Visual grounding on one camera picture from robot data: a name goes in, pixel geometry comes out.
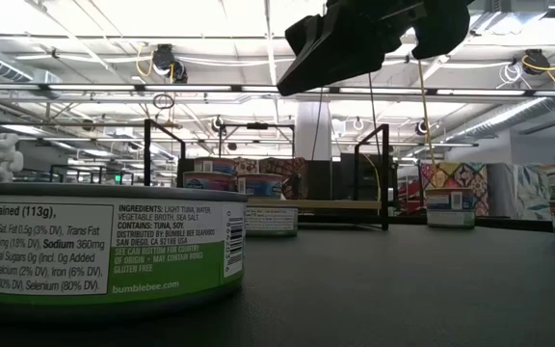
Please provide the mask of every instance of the ceiling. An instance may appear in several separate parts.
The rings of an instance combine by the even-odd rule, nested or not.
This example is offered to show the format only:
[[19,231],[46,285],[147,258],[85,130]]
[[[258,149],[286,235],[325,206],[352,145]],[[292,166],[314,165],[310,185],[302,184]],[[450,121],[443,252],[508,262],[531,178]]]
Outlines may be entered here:
[[[165,78],[156,73],[141,76],[133,60],[138,56],[147,57],[157,43],[170,43],[177,57],[185,60],[190,84],[275,85],[294,59],[283,37],[284,30],[305,15],[321,13],[324,6],[320,0],[145,0],[126,2],[126,6],[121,0],[48,0],[41,2],[46,10],[41,13],[29,2],[0,0],[0,53],[21,67],[45,69],[64,83],[83,84],[165,83]],[[449,56],[422,62],[425,86],[536,89],[549,85],[551,79],[547,74],[523,74],[523,79],[514,83],[503,83],[501,78],[506,64],[514,57],[521,59],[527,48],[541,49],[555,67],[555,18],[544,17],[544,12],[483,13],[478,10],[480,3],[477,1],[471,9],[471,29],[478,28],[476,32]],[[413,33],[402,37],[402,47],[388,54],[384,67],[370,75],[374,87],[419,87],[416,62],[406,63],[415,40]],[[108,68],[90,55],[90,51],[106,61]],[[143,71],[147,70],[147,62],[140,65]],[[335,85],[368,87],[368,83],[368,76],[362,75]],[[218,115],[233,123],[294,123],[301,102],[296,97],[248,97],[245,93],[212,93],[209,100],[202,93],[177,93],[175,99],[182,101],[176,101],[171,110],[159,112],[147,101],[37,102],[30,95],[23,95],[29,94],[0,91],[0,98],[14,101],[38,115],[45,114],[46,102],[52,107],[51,115],[68,107],[57,121],[140,122],[147,114],[153,119],[159,114],[160,122],[172,120],[182,125],[172,132],[186,139],[215,138],[210,122]],[[64,95],[69,100],[82,96]],[[500,103],[468,98],[430,100],[427,106],[430,123],[434,125],[433,135],[437,137],[459,127]],[[346,132],[338,141],[361,139],[371,130],[373,113],[369,99],[330,99],[329,107],[334,119],[346,121]],[[374,112],[378,122],[390,124],[391,141],[422,141],[414,133],[415,124],[423,118],[423,106],[418,100],[395,97],[375,101]],[[353,126],[357,119],[365,125],[362,130]],[[275,130],[241,129],[231,139],[284,140],[284,137]],[[215,145],[194,145],[189,153],[206,155],[207,149],[215,149]],[[289,153],[289,146],[262,144],[240,147],[236,152],[243,155]]]

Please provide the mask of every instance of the black table surface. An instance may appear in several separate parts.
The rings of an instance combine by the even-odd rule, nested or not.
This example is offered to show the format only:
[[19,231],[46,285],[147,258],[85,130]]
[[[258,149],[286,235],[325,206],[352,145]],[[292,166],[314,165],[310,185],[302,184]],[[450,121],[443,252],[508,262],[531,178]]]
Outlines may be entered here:
[[243,290],[98,327],[0,324],[0,346],[555,346],[553,234],[391,226],[249,239]]

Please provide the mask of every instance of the white figurine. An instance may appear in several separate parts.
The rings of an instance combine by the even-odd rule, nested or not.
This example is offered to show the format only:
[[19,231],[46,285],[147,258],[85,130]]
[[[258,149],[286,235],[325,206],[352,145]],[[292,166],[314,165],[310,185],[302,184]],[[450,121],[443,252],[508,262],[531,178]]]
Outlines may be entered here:
[[23,154],[16,151],[16,134],[0,134],[0,182],[12,182],[13,173],[23,170]]

